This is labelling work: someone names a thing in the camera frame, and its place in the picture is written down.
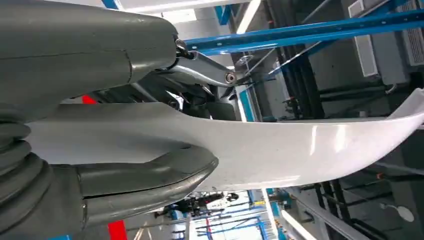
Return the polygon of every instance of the metal pipe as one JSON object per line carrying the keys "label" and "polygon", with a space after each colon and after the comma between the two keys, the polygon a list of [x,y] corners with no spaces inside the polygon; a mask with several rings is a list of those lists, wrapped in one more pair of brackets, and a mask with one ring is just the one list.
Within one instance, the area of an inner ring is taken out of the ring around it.
{"label": "metal pipe", "polygon": [[377,228],[375,228],[373,226],[370,226],[369,224],[367,224],[366,222],[364,222],[360,219],[354,218],[354,219],[352,219],[352,223],[364,228],[368,232],[373,233],[374,235],[377,235],[384,240],[389,239],[385,233],[383,233],[382,231],[378,230]]}
{"label": "metal pipe", "polygon": [[[337,201],[346,206],[345,195],[343,194],[342,186],[340,185],[339,180],[332,180],[331,184],[332,188],[334,189],[334,195]],[[350,224],[352,221],[351,215],[349,214],[349,209],[345,206],[339,205],[341,219],[346,223]]]}
{"label": "metal pipe", "polygon": [[301,188],[300,188],[300,190],[301,191],[308,191],[308,190],[312,190],[312,189],[315,189],[315,184],[312,184],[312,185],[307,185],[307,186],[302,186]]}
{"label": "metal pipe", "polygon": [[395,170],[399,170],[399,171],[403,171],[403,172],[407,172],[407,173],[424,175],[424,170],[417,169],[417,168],[411,168],[411,167],[407,167],[407,166],[399,166],[399,165],[385,163],[385,162],[379,162],[379,161],[375,162],[374,164],[388,168],[388,169],[395,169]]}
{"label": "metal pipe", "polygon": [[[313,184],[314,188],[315,188],[315,193],[316,193],[316,197],[318,198],[318,204],[322,209],[326,209],[326,204],[324,203],[324,196],[323,193],[321,192],[321,184],[319,183],[315,183]],[[325,229],[327,230],[327,234],[328,235],[334,235],[334,229],[329,225],[329,224],[325,224]]]}
{"label": "metal pipe", "polygon": [[[330,182],[325,181],[325,182],[322,182],[321,185],[322,185],[322,188],[324,189],[324,194],[322,194],[322,196],[327,199],[328,210],[330,211],[331,214],[339,218],[339,211],[338,211],[337,205],[340,206],[341,203],[334,198],[333,190],[331,188]],[[332,240],[343,239],[342,236],[340,236],[340,234],[334,229],[330,228],[328,230],[329,230],[328,233],[329,233],[330,239]]]}
{"label": "metal pipe", "polygon": [[317,216],[321,218],[324,222],[326,222],[331,228],[339,232],[341,235],[343,235],[348,240],[370,240],[368,237],[364,236],[362,233],[360,233],[358,230],[354,229],[341,219],[335,217],[334,215],[327,212],[322,207],[307,201],[304,199],[296,190],[293,188],[285,188],[284,189],[289,194],[293,195],[297,202],[303,205],[306,209],[308,209],[308,212],[313,214],[314,216]]}
{"label": "metal pipe", "polygon": [[301,24],[306,24],[315,14],[317,14],[321,9],[323,9],[327,4],[329,4],[332,0],[324,0],[321,2],[320,5],[318,5],[303,21]]}
{"label": "metal pipe", "polygon": [[383,174],[382,178],[390,182],[395,182],[395,183],[424,180],[424,176],[420,174],[409,174],[409,175],[400,175],[400,176],[385,176]]}
{"label": "metal pipe", "polygon": [[251,67],[251,69],[249,69],[244,76],[248,76],[257,66],[259,66],[259,64],[261,64],[271,53],[273,53],[275,50],[275,48],[271,49],[265,56],[263,56],[255,65],[253,65]]}
{"label": "metal pipe", "polygon": [[379,96],[380,94],[385,94],[385,90],[382,89],[373,89],[367,91],[351,92],[351,93],[342,93],[332,96],[323,96],[321,97],[321,102],[333,102],[333,101],[343,101],[351,99],[365,99],[372,98],[374,96]]}
{"label": "metal pipe", "polygon": [[151,103],[159,102],[154,96],[152,96],[144,87],[138,82],[131,83],[131,86],[145,96]]}
{"label": "metal pipe", "polygon": [[206,76],[206,75],[204,75],[204,74],[202,74],[202,73],[200,73],[196,70],[193,70],[189,67],[178,65],[178,64],[176,66],[174,66],[169,71],[170,72],[184,73],[184,74],[187,74],[189,76],[192,76],[196,80],[195,82],[193,82],[193,84],[200,84],[200,85],[210,84],[210,85],[213,85],[213,86],[226,87],[226,88],[233,86],[230,83],[224,83],[224,82],[217,81],[217,80],[210,78],[209,76]]}
{"label": "metal pipe", "polygon": [[303,76],[303,83],[306,87],[307,97],[310,103],[311,117],[313,119],[323,119],[326,114],[324,112],[323,104],[320,99],[318,85],[315,79],[314,71],[312,70],[312,65],[309,62],[309,59],[305,59],[305,61],[303,61],[303,64],[299,64],[299,66],[301,66],[300,70]]}
{"label": "metal pipe", "polygon": [[371,97],[371,98],[369,98],[369,99],[366,99],[366,100],[364,100],[364,101],[362,101],[362,102],[356,103],[356,104],[354,104],[354,105],[352,105],[352,106],[350,106],[350,107],[347,107],[347,108],[345,108],[345,109],[344,109],[344,110],[342,110],[342,111],[339,111],[339,112],[336,112],[336,113],[334,113],[334,114],[331,114],[331,115],[327,116],[326,118],[327,118],[327,119],[331,119],[331,118],[341,118],[341,117],[343,117],[345,114],[347,114],[348,112],[350,112],[350,111],[352,111],[352,110],[355,110],[355,109],[357,109],[357,108],[360,108],[360,107],[366,106],[366,105],[368,105],[368,104],[370,104],[370,103],[372,103],[372,102],[374,102],[374,101],[376,101],[376,100],[378,100],[378,99],[384,98],[385,96],[387,96],[387,94],[386,94],[385,92],[384,92],[384,93],[381,93],[381,94],[377,94],[377,95],[375,95],[375,96],[373,96],[373,97]]}
{"label": "metal pipe", "polygon": [[360,232],[361,234],[366,236],[369,240],[381,240],[381,238],[378,238],[378,237],[372,235],[370,232],[363,229],[362,227],[359,227],[357,225],[352,225],[352,228],[354,228],[355,230],[357,230],[358,232]]}
{"label": "metal pipe", "polygon": [[377,81],[367,81],[367,82],[360,82],[355,84],[349,84],[349,85],[343,85],[343,86],[337,86],[332,88],[325,88],[322,90],[319,90],[319,94],[335,94],[339,92],[347,92],[352,90],[362,90],[372,87],[383,87],[384,83],[383,81],[377,80]]}
{"label": "metal pipe", "polygon": [[371,202],[372,200],[390,197],[392,195],[393,195],[393,193],[391,191],[390,192],[384,192],[384,193],[381,193],[381,194],[378,194],[378,195],[375,195],[375,196],[364,197],[363,199],[349,202],[346,205],[348,207],[355,206],[355,205],[358,205],[358,204],[363,204],[363,203],[366,203],[366,202]]}
{"label": "metal pipe", "polygon": [[377,184],[381,183],[382,181],[383,180],[378,180],[378,181],[372,181],[372,182],[359,184],[359,185],[355,185],[355,186],[351,186],[351,187],[346,187],[344,190],[348,191],[348,190],[354,190],[354,189],[363,189],[363,188],[367,188],[369,186],[377,185]]}

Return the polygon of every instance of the wall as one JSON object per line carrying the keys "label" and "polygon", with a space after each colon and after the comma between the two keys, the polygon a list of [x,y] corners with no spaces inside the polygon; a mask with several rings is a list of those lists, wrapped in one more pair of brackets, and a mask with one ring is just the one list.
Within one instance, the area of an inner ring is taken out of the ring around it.
{"label": "wall", "polygon": [[[230,34],[228,25],[219,24],[213,7],[198,8],[194,12],[196,21],[174,24],[180,39],[189,40]],[[229,54],[215,55],[210,58],[226,67],[234,65]]]}
{"label": "wall", "polygon": [[[343,11],[346,18],[348,6],[355,0],[342,0]],[[365,9],[372,7],[380,0],[363,0]],[[405,53],[403,52],[403,42],[399,41],[397,34],[386,32],[371,35],[374,48],[375,60],[378,72],[386,85],[395,83],[405,83],[409,81],[407,72]]]}

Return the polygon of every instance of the blue steel beam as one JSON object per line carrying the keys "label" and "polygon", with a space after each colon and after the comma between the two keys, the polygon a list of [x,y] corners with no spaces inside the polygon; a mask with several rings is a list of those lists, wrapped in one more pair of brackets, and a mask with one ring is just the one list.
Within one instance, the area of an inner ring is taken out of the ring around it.
{"label": "blue steel beam", "polygon": [[351,18],[282,27],[244,34],[230,34],[185,41],[190,50],[206,55],[247,52],[296,44],[352,38],[424,26],[424,10]]}
{"label": "blue steel beam", "polygon": [[260,231],[260,235],[263,240],[268,240],[267,231],[265,231],[265,224],[262,221],[258,222],[258,227]]}
{"label": "blue steel beam", "polygon": [[230,20],[230,16],[231,16],[231,6],[230,5],[226,5],[224,7],[222,6],[216,6],[215,7],[215,13],[216,16],[218,17],[218,22],[220,25],[227,25],[228,21]]}
{"label": "blue steel beam", "polygon": [[107,9],[123,10],[120,0],[101,0]]}

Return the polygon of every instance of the gray hydraulic component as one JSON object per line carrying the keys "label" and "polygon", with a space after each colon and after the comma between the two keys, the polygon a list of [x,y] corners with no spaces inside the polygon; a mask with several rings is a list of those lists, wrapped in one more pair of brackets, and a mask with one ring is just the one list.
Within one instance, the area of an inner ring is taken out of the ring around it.
{"label": "gray hydraulic component", "polygon": [[185,84],[232,87],[237,81],[234,71],[198,51],[190,51],[191,59],[181,57],[176,65],[164,71],[166,78]]}
{"label": "gray hydraulic component", "polygon": [[0,240],[45,240],[184,198],[217,166],[187,146],[147,163],[48,164],[24,123],[70,97],[126,85],[176,60],[176,31],[140,14],[0,1]]}
{"label": "gray hydraulic component", "polygon": [[176,60],[154,16],[43,0],[0,1],[0,103],[28,119],[65,98],[139,81]]}
{"label": "gray hydraulic component", "polygon": [[238,97],[234,87],[214,87],[215,101],[206,103],[206,108],[213,119],[241,121]]}

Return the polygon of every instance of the red panel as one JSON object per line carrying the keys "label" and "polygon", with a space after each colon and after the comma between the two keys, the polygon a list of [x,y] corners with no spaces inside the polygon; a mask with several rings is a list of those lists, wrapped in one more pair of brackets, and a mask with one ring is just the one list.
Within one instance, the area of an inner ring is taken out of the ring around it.
{"label": "red panel", "polygon": [[97,104],[97,101],[92,99],[88,95],[84,95],[84,96],[82,96],[82,103],[83,104]]}
{"label": "red panel", "polygon": [[110,240],[128,240],[123,220],[109,223],[107,228],[109,229]]}

